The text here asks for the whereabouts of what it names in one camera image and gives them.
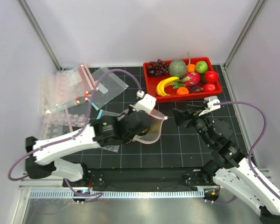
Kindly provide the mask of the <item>pink dotted zip bag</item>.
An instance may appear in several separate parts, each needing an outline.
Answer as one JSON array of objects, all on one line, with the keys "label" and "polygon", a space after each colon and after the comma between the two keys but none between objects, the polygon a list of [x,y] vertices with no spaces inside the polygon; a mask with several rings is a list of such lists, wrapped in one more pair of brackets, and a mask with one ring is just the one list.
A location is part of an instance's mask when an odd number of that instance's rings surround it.
[{"label": "pink dotted zip bag", "polygon": [[144,110],[137,111],[136,105],[129,105],[117,118],[124,123],[123,130],[128,132],[127,142],[153,144],[160,138],[163,122],[168,116],[157,109],[148,114]]}]

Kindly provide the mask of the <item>yellow lemon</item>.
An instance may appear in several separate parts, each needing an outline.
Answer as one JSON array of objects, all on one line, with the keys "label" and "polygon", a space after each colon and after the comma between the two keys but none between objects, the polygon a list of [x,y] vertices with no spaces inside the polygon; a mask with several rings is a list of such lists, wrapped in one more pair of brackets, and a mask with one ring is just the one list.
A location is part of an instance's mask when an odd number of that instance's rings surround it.
[{"label": "yellow lemon", "polygon": [[150,135],[159,135],[160,132],[160,125],[159,124],[152,124],[149,128],[146,128],[142,131],[142,134],[150,134]]}]

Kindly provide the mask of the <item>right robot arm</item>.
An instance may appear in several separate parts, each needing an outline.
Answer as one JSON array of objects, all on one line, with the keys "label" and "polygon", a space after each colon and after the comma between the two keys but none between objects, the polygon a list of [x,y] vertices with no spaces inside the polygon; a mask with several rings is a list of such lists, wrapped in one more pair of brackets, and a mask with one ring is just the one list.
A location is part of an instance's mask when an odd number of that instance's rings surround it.
[{"label": "right robot arm", "polygon": [[280,190],[252,163],[246,150],[231,140],[233,131],[222,119],[210,121],[207,110],[189,105],[185,111],[173,109],[177,126],[194,128],[207,147],[212,160],[192,176],[207,185],[216,184],[249,205],[263,224],[280,224]]}]

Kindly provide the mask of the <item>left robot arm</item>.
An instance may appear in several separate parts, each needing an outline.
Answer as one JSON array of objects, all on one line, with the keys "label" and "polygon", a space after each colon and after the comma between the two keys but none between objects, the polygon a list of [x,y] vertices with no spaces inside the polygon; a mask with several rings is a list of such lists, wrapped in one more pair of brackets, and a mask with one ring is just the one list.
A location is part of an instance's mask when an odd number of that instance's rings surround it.
[{"label": "left robot arm", "polygon": [[86,166],[62,159],[86,149],[129,143],[135,136],[144,136],[152,126],[152,117],[144,111],[129,112],[122,117],[102,116],[73,133],[50,140],[34,141],[25,168],[31,179],[59,176],[84,187],[90,176]]}]

